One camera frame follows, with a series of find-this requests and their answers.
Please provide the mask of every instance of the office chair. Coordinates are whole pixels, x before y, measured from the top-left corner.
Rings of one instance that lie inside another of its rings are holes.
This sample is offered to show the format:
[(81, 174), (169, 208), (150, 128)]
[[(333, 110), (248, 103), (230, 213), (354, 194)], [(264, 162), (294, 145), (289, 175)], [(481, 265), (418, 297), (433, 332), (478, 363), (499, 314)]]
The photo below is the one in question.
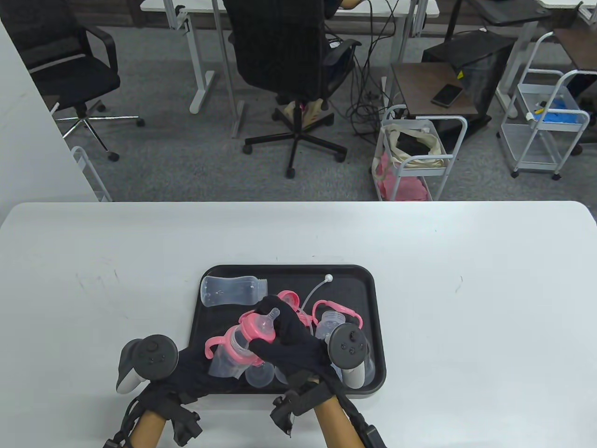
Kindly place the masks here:
[[(39, 92), (58, 96), (59, 110), (75, 108), (76, 117), (56, 120), (75, 122), (63, 137), (83, 124), (108, 159), (116, 162), (120, 156), (108, 150), (91, 121), (133, 119), (139, 127), (145, 121), (138, 116), (91, 116), (106, 110), (99, 100), (87, 108), (86, 102), (120, 87), (112, 37), (95, 26), (79, 24), (66, 0), (0, 0), (0, 19)], [(87, 32), (106, 46), (109, 67), (93, 56)]]
[(322, 0), (224, 0), (224, 6), (240, 75), (254, 87), (295, 101), (292, 121), (277, 108), (272, 115), (291, 132), (245, 139), (242, 151), (251, 154), (255, 144), (293, 140), (288, 179), (295, 175), (293, 163), (300, 140), (331, 149), (336, 161), (343, 162), (345, 147), (309, 135), (322, 125), (334, 124), (334, 114), (303, 128), (301, 104), (321, 98), (323, 110), (327, 108), (327, 100), (354, 68), (353, 55), (361, 43), (348, 39), (329, 49)]

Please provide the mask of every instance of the hand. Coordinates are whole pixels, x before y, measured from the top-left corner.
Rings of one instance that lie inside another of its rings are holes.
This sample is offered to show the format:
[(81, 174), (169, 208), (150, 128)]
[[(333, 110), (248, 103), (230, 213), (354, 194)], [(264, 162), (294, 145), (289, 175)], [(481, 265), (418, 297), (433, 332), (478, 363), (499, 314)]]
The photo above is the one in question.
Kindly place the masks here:
[(234, 392), (239, 381), (236, 378), (211, 376), (211, 360), (205, 358), (205, 341), (179, 352), (179, 363), (172, 374), (159, 381), (152, 381), (148, 388), (162, 389), (186, 394), (196, 400), (209, 394)]
[(289, 304), (277, 296), (266, 296), (257, 304), (256, 312), (268, 314), (278, 308), (280, 315), (273, 322), (277, 338), (273, 343), (254, 339), (249, 349), (262, 360), (272, 363), (289, 377), (301, 370), (308, 370), (326, 381), (340, 382), (331, 367), (328, 347), (309, 333)]

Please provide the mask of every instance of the pink bottle cap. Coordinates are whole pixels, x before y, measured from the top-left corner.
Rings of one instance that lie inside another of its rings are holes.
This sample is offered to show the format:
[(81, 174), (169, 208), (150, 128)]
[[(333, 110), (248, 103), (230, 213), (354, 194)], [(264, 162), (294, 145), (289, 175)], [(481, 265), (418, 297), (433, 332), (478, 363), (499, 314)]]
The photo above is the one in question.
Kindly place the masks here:
[(278, 298), (281, 301), (289, 304), (293, 311), (299, 310), (298, 308), (300, 306), (300, 297), (296, 292), (285, 289), (284, 291), (280, 291), (278, 293)]

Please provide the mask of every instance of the chair base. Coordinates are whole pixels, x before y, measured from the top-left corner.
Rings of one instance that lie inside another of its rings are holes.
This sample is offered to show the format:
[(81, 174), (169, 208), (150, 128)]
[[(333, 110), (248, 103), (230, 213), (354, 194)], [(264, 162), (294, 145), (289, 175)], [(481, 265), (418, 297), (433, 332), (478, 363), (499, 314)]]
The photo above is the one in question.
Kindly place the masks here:
[(309, 132), (311, 132), (314, 129), (317, 129), (320, 126), (332, 126), (334, 124), (333, 113), (318, 119), (317, 121), (311, 123), (303, 129), (303, 113), (301, 111), (299, 102), (296, 102), (296, 107), (294, 108), (294, 123), (291, 122), (286, 117), (286, 115), (284, 115), (278, 108), (274, 110), (274, 113), (272, 114), (272, 119), (274, 121), (281, 120), (291, 132), (271, 134), (267, 136), (252, 137), (249, 139), (245, 139), (245, 145), (242, 147), (242, 151), (243, 153), (248, 155), (253, 152), (253, 145), (259, 143), (280, 142), (282, 140), (293, 140), (293, 147), (290, 153), (290, 161), (288, 162), (288, 167), (286, 168), (287, 179), (293, 179), (296, 174), (293, 167), (294, 156), (296, 155), (297, 146), (299, 144), (299, 141), (301, 140), (313, 143), (314, 145), (320, 146), (322, 148), (331, 149), (335, 152), (334, 159), (339, 163), (342, 163), (346, 159), (348, 150), (344, 146), (337, 145), (336, 143), (328, 142), (327, 140), (319, 139), (308, 134)]
[(94, 113), (95, 111), (104, 112), (106, 110), (106, 107), (104, 106), (104, 104), (101, 101), (95, 102), (95, 104), (93, 104), (92, 107), (90, 107), (89, 109), (87, 109), (85, 111), (83, 111), (81, 108), (76, 108), (76, 109), (77, 109), (78, 116), (55, 119), (55, 122), (65, 122), (65, 121), (74, 121), (75, 122), (75, 124), (72, 125), (70, 127), (70, 129), (67, 130), (67, 132), (65, 132), (62, 135), (62, 138), (65, 139), (66, 137), (68, 137), (82, 124), (87, 129), (89, 129), (89, 132), (91, 133), (91, 135), (93, 135), (93, 137), (99, 142), (99, 144), (104, 149), (104, 151), (106, 151), (108, 153), (108, 160), (111, 162), (118, 162), (118, 160), (120, 159), (120, 155), (118, 155), (116, 152), (110, 151), (107, 148), (107, 146), (102, 141), (100, 136), (97, 134), (96, 130), (94, 129), (94, 127), (91, 125), (90, 122), (91, 121), (135, 120), (137, 127), (140, 127), (140, 128), (145, 127), (145, 120), (137, 115), (91, 116), (91, 114)]

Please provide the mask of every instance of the cart wheel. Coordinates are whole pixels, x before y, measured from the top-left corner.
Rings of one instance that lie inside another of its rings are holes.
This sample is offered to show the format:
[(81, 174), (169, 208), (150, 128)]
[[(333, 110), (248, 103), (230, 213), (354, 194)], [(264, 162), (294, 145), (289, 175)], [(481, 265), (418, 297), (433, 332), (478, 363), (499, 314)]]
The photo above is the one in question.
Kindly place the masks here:
[(576, 145), (570, 155), (581, 155), (583, 153), (583, 147), (580, 145)]

